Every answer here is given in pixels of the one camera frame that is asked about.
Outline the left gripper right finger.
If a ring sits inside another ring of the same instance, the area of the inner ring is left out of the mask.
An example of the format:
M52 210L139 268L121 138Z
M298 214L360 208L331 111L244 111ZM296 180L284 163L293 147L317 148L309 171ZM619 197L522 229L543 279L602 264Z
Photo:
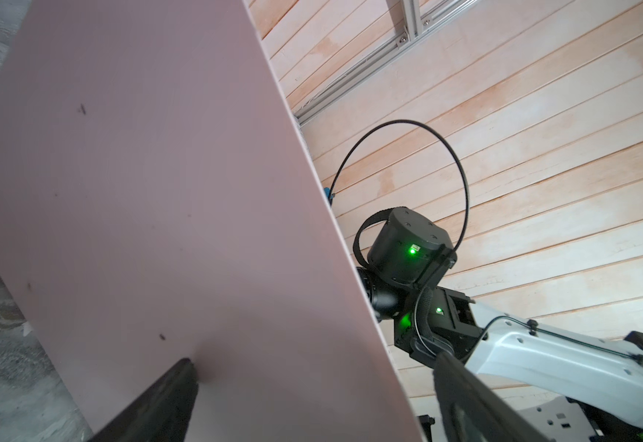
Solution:
M449 441L545 441L533 425L442 352L433 369L435 396Z

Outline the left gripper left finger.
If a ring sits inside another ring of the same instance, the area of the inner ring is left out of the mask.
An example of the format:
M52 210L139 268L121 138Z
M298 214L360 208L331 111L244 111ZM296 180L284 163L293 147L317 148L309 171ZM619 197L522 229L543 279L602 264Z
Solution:
M183 358L96 433L91 442L183 442L198 390L194 363Z

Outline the pink file folder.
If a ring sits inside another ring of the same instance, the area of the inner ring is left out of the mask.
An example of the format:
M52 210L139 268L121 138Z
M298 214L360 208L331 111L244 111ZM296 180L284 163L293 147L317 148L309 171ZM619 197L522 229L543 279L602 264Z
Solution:
M241 1L34 1L0 276L94 430L174 363L190 441L423 437Z

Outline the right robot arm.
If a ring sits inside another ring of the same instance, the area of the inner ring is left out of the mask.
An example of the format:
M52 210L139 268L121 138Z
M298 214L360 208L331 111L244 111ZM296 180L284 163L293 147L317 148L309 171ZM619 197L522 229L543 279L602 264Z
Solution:
M491 312L439 285L457 260L446 230L406 207L365 221L380 226L370 251L354 247L358 272L397 348L430 365L447 355L473 373L518 380L595 407L643 431L643 333L615 342Z

